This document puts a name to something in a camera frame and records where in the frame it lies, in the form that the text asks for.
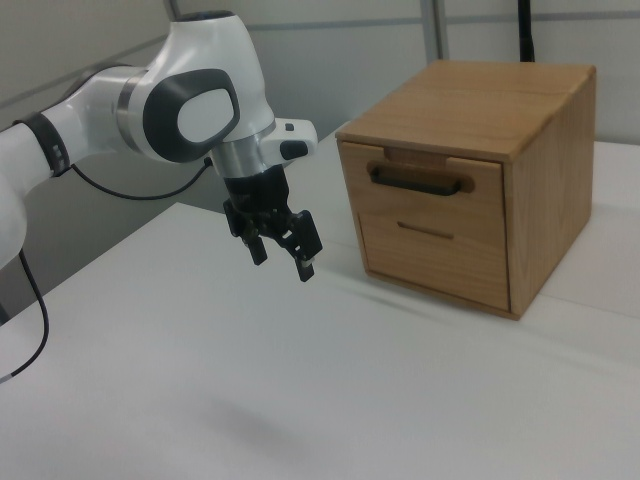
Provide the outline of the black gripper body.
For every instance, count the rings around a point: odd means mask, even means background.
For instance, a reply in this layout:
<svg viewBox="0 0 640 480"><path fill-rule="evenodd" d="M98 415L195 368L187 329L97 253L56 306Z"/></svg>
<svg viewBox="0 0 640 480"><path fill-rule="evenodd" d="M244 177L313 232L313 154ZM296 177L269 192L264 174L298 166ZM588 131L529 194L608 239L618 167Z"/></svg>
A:
<svg viewBox="0 0 640 480"><path fill-rule="evenodd" d="M229 195L223 203L225 214L292 213L288 206L289 186L281 165L248 177L225 178L224 183Z"/></svg>

